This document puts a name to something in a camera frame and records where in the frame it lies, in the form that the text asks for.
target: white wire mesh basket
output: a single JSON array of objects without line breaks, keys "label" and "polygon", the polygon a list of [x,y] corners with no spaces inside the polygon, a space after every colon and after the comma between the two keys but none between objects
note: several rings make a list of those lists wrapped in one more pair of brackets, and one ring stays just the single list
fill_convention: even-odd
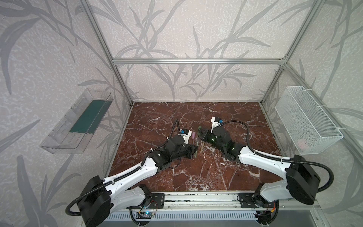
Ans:
[{"label": "white wire mesh basket", "polygon": [[300,154],[318,154],[343,134],[302,86],[286,87],[275,109]]}]

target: red marble tabletop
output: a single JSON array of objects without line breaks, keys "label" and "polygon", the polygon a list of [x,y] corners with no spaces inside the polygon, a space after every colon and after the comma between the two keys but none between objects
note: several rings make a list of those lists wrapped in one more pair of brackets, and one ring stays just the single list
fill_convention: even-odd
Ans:
[{"label": "red marble tabletop", "polygon": [[[135,103],[109,175],[139,163],[150,148],[164,142],[175,119],[179,119],[180,127],[197,132],[200,125],[210,128],[212,117],[246,122],[254,149],[281,155],[257,102]],[[246,144],[243,126],[231,123],[224,127],[234,141]],[[208,144],[202,152],[200,147],[196,158],[184,158],[177,168],[164,170],[138,185],[144,183],[151,191],[254,191],[259,183],[281,179],[260,168],[226,160]]]}]

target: gray floor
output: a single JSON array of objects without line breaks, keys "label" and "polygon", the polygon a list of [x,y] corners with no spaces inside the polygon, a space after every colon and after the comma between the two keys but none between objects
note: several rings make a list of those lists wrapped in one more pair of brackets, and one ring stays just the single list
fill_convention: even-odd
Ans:
[{"label": "gray floor", "polygon": [[[99,227],[136,227],[132,221],[129,222],[103,222]],[[258,227],[255,221],[154,221],[147,227]],[[279,211],[275,221],[270,227],[316,227],[314,220],[308,210]]]}]

